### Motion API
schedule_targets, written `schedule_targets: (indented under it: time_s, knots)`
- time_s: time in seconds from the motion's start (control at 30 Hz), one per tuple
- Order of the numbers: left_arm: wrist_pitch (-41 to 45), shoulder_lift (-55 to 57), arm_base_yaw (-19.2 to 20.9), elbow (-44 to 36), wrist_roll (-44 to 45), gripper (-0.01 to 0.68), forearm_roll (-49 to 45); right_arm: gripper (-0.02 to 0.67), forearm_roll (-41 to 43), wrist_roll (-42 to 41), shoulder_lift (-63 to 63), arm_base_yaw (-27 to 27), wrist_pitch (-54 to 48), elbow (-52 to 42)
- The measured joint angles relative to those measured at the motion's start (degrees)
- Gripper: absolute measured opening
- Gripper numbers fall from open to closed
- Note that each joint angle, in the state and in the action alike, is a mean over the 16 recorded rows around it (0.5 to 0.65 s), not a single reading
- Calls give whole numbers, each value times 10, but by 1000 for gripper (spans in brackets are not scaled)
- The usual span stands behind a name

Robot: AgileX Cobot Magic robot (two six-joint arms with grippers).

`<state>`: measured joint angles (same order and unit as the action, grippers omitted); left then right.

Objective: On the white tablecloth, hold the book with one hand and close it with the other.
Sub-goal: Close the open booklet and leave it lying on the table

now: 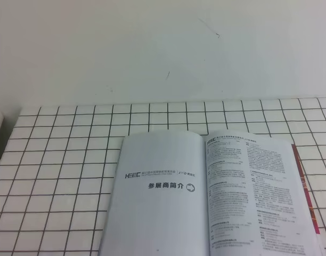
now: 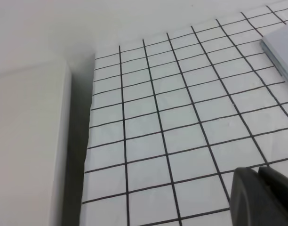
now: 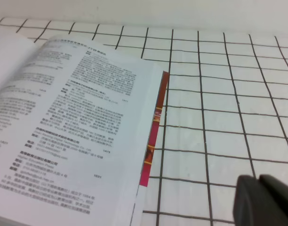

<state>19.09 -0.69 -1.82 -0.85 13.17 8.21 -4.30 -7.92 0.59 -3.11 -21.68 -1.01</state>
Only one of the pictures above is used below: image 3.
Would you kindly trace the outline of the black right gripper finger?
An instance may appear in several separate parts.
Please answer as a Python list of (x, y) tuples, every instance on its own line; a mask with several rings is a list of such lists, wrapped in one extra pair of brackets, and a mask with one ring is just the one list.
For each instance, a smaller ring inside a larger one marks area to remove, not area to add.
[(233, 218), (236, 226), (288, 226), (288, 185), (271, 175), (239, 176)]

